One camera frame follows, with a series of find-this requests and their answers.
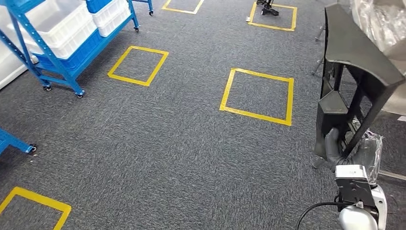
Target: blue shelving rack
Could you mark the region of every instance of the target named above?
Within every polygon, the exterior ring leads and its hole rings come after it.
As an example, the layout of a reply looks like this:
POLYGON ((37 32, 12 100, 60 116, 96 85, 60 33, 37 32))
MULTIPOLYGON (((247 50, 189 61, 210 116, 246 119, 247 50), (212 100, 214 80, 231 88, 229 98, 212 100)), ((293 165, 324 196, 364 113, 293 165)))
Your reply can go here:
POLYGON ((154 16, 154 8, 152 7, 152 0, 133 0, 133 1, 148 3, 149 15, 154 16))
POLYGON ((0 0, 0 5, 6 6, 11 21, 14 25, 14 29, 17 33, 19 42, 23 47, 23 52, 21 52, 15 44, 0 30, 0 39, 4 44, 26 65, 26 67, 39 79, 44 90, 51 90, 51 83, 56 82, 64 84, 73 89, 78 98, 82 98, 85 91, 78 85, 76 78, 80 73, 104 50, 104 48, 113 40, 113 38, 127 25, 128 22, 133 20, 134 29, 138 32, 139 24, 137 17, 135 15, 134 7, 132 0, 127 0, 131 15, 119 26, 117 27, 108 37, 101 38, 100 42, 96 45, 93 51, 83 60, 83 62, 77 66, 75 69, 67 69, 63 66, 61 61, 56 58, 55 54, 49 48, 49 46, 44 42, 38 32, 31 25, 30 21, 25 16, 29 10, 33 9, 40 3, 45 0, 0 0), (30 34, 32 39, 38 44, 38 46, 44 52, 49 60, 52 62, 52 65, 46 66, 42 65, 40 62, 37 64, 32 63, 30 59, 29 52, 25 46, 23 36, 21 34, 18 22, 22 27, 30 34), (51 76, 43 74, 43 70, 60 74, 63 76, 63 80, 57 79, 51 76))
POLYGON ((9 146, 14 146, 25 153, 32 153, 37 150, 35 144, 28 145, 21 140, 17 139, 10 133, 0 128, 0 154, 9 146))

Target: white plastic bin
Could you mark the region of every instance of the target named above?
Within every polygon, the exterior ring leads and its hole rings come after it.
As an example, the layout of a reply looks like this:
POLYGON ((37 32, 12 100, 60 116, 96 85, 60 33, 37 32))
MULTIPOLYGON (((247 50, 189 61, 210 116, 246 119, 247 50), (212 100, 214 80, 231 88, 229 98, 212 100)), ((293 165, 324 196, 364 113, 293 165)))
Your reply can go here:
POLYGON ((128 9, 128 7, 126 0, 112 0, 97 13, 92 14, 94 23, 97 27, 103 27, 118 14, 122 13, 124 8, 128 9))
POLYGON ((99 26, 99 32, 102 37, 110 35, 119 25, 121 25, 131 15, 130 9, 125 7, 120 13, 115 15, 106 24, 99 26))
MULTIPOLYGON (((85 22, 81 22, 80 28, 65 41, 60 41, 56 44, 48 44, 52 52, 57 58, 68 59, 97 29, 92 17, 87 18, 85 22)), ((33 40, 26 40, 25 43, 29 50, 34 54, 44 54, 40 47, 33 40)))
MULTIPOLYGON (((49 46, 68 40, 91 14, 82 0, 46 0, 26 13, 27 18, 49 46)), ((25 40, 32 40, 21 26, 25 40)))

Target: black metal stand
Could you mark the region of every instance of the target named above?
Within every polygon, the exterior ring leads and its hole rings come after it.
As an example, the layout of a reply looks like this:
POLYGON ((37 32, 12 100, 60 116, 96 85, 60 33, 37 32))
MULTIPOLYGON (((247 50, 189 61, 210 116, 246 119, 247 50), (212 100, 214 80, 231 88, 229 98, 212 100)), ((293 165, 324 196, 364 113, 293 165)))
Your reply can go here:
POLYGON ((325 43, 315 153, 326 159, 325 137, 336 128, 339 152, 345 158, 405 78, 338 4, 326 7, 325 43), (340 93, 344 67, 357 83, 349 104, 340 93), (363 98, 370 102, 367 110, 361 106, 363 98), (355 118, 360 126, 354 125, 355 118))
POLYGON ((257 0, 257 5, 264 6, 264 8, 261 11, 261 15, 265 15, 267 13, 270 13, 274 16, 279 15, 279 12, 272 8, 273 1, 274 0, 268 0, 268 1, 267 0, 257 0))

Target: yellow floor marking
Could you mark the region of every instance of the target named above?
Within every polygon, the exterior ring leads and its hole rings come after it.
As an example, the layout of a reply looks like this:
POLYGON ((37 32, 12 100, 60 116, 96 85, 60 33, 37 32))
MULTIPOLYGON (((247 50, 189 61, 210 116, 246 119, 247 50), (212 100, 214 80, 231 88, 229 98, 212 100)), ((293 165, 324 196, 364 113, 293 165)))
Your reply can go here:
POLYGON ((168 55, 169 55, 169 52, 162 51, 162 50, 150 49, 150 48, 139 47, 139 46, 130 46, 123 53, 123 55, 121 55, 121 57, 118 59, 118 61, 115 63, 115 65, 112 67, 112 69, 109 71, 109 73, 107 75, 109 75, 109 77, 117 79, 117 80, 126 81, 126 82, 139 84, 139 85, 143 85, 143 86, 149 86, 151 84, 152 80, 154 79, 154 77, 156 76, 156 74, 158 73, 159 69, 161 68, 162 64, 164 63, 164 61, 168 57, 168 55), (149 76, 147 81, 134 80, 134 79, 131 79, 131 78, 126 78, 126 77, 122 77, 122 76, 118 76, 118 75, 114 74, 114 72, 117 70, 118 66, 123 62, 124 58, 130 53, 130 51, 132 49, 139 49, 139 50, 143 50, 143 51, 147 51, 147 52, 162 54, 161 60, 158 62, 157 66, 152 71, 152 73, 149 76))
POLYGON ((265 25, 265 24, 260 24, 260 23, 253 23, 252 21, 254 20, 255 10, 257 8, 257 2, 256 1, 252 5, 251 14, 249 15, 250 21, 248 22, 248 24, 249 25, 254 25, 254 26, 265 27, 265 28, 269 28, 269 29, 274 29, 274 30, 294 31, 295 28, 296 28, 297 7, 284 6, 284 5, 278 5, 278 4, 272 4, 272 6, 292 9, 292 23, 291 23, 290 28, 279 27, 279 26, 274 26, 274 25, 265 25))
POLYGON ((183 11, 183 10, 168 8, 168 5, 169 5, 170 1, 172 1, 172 0, 168 0, 168 1, 162 6, 162 9, 163 9, 163 10, 175 11, 175 12, 181 12, 181 13, 190 13, 190 14, 196 14, 197 11, 200 9, 200 7, 202 6, 202 4, 203 4, 203 2, 204 2, 204 0, 200 0, 199 4, 197 4, 197 6, 196 6, 196 8, 194 9, 194 11, 183 11))
POLYGON ((59 202, 57 200, 51 199, 49 197, 39 195, 37 193, 31 192, 29 190, 20 188, 20 187, 15 187, 13 190, 7 195, 7 197, 4 199, 3 203, 0 205, 0 215, 4 211, 4 209, 9 205, 13 197, 16 195, 22 196, 26 199, 35 201, 37 203, 40 203, 41 205, 45 205, 54 209, 57 209, 62 212, 61 217, 59 218, 58 222, 56 223, 54 230, 60 230, 62 226, 64 225, 66 219, 69 216, 69 213, 72 209, 70 205, 64 204, 62 202, 59 202))
POLYGON ((254 71, 250 71, 250 70, 246 70, 246 69, 232 68, 230 71, 230 75, 228 76, 228 81, 226 84, 226 89, 224 90, 223 98, 220 103, 220 110, 228 111, 231 113, 240 114, 240 115, 244 115, 244 116, 250 116, 253 118, 262 119, 262 120, 266 120, 266 121, 270 121, 270 122, 275 122, 275 123, 286 125, 286 126, 291 126, 292 125, 292 106, 293 106, 293 85, 294 85, 293 78, 283 78, 283 77, 278 77, 278 76, 272 76, 272 75, 265 74, 265 73, 258 73, 258 72, 254 72, 254 71), (242 72, 242 73, 246 73, 246 74, 250 74, 250 75, 254 75, 254 76, 258 76, 258 77, 264 77, 264 78, 273 79, 273 80, 277 80, 277 81, 287 82, 288 83, 288 102, 287 102, 287 106, 286 106, 286 118, 283 120, 283 119, 279 119, 279 118, 275 118, 275 117, 271 117, 271 116, 255 114, 252 112, 227 107, 226 106, 227 99, 230 94, 231 85, 233 83, 234 75, 236 72, 242 72))

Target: plastic wrap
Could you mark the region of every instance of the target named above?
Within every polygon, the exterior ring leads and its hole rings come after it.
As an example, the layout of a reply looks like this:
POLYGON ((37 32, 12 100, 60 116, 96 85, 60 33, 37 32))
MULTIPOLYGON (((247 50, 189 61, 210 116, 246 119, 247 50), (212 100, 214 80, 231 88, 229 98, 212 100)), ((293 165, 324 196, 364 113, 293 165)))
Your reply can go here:
POLYGON ((338 136, 339 131, 336 128, 331 129, 326 135, 327 161, 334 165, 363 165, 368 175, 368 183, 376 184, 381 162, 383 137, 368 130, 361 141, 359 141, 356 152, 350 157, 344 158, 338 149, 338 136))
POLYGON ((406 39, 406 10, 402 0, 351 0, 354 21, 385 52, 406 39))
POLYGON ((365 166, 368 175, 368 183, 376 184, 382 153, 382 136, 371 131, 365 133, 365 137, 358 144, 357 152, 352 159, 354 164, 365 166))

